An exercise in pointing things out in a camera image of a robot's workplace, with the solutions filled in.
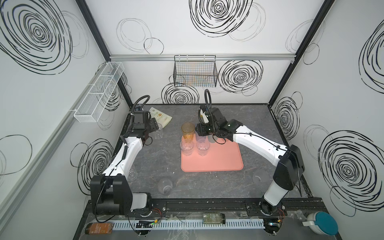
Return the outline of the amber plastic cup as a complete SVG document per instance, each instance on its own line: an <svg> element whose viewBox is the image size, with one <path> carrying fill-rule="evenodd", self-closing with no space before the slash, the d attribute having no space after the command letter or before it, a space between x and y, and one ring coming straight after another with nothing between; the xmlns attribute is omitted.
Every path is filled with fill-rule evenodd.
<svg viewBox="0 0 384 240"><path fill-rule="evenodd" d="M191 122L183 123L181 126L181 131L183 133L182 141L192 141L195 136L195 124Z"/></svg>

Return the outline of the clear faceted glass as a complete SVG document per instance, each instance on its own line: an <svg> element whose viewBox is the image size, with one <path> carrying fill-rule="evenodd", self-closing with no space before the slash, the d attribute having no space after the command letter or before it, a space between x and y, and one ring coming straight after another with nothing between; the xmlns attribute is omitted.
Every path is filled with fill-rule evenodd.
<svg viewBox="0 0 384 240"><path fill-rule="evenodd" d="M194 142L191 139L183 139L180 143L182 154L190 156L194 151Z"/></svg>

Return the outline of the pink plastic tray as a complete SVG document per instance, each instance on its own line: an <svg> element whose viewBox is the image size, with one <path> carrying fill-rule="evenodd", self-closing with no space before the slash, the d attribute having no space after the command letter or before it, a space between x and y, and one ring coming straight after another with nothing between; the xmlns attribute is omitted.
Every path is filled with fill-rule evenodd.
<svg viewBox="0 0 384 240"><path fill-rule="evenodd" d="M181 169L184 172L240 171L244 167L239 145L235 142L226 141L223 145L211 143L205 156L199 155L195 138L192 143L194 147L189 156L181 153Z"/></svg>

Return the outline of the small clear glass front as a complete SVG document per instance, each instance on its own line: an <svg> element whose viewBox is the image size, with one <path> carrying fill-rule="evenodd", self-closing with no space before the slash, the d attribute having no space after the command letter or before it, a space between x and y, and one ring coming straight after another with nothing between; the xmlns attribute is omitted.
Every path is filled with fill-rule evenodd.
<svg viewBox="0 0 384 240"><path fill-rule="evenodd" d="M138 178L138 172L134 167L132 167L129 171L127 180L129 183L131 183L131 182L134 182L137 178Z"/></svg>

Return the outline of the clear cup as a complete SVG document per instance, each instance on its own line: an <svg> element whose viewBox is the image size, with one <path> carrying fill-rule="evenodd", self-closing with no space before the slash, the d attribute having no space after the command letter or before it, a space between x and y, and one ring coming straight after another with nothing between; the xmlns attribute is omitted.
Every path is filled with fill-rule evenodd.
<svg viewBox="0 0 384 240"><path fill-rule="evenodd" d="M173 182L169 178L163 178L158 182L158 191L160 194L169 196L173 190Z"/></svg>

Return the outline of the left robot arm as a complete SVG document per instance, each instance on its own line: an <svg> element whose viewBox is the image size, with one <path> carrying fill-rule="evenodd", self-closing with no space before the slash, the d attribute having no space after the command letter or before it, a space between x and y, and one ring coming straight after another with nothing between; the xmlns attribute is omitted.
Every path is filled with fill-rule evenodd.
<svg viewBox="0 0 384 240"><path fill-rule="evenodd" d="M134 103L130 126L120 135L120 150L106 170L91 179L91 202L96 217L127 217L135 211L145 216L152 213L151 194L133 193L128 181L138 153L149 139L150 133L159 129L156 119L149 111L143 110L149 99L149 95L144 95Z"/></svg>

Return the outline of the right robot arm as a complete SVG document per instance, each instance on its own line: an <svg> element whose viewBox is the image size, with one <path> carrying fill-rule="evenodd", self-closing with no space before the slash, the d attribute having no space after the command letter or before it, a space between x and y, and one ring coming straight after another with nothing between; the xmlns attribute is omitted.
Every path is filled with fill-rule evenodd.
<svg viewBox="0 0 384 240"><path fill-rule="evenodd" d="M305 171L300 149L295 145L285 146L269 140L237 120L227 121L221 111L212 106L208 89L204 97L205 104L200 105L198 113L200 122L195 128L199 136L212 136L214 140L224 139L243 145L276 167L273 181L259 203L264 215L273 215L278 211L281 200L295 188Z"/></svg>

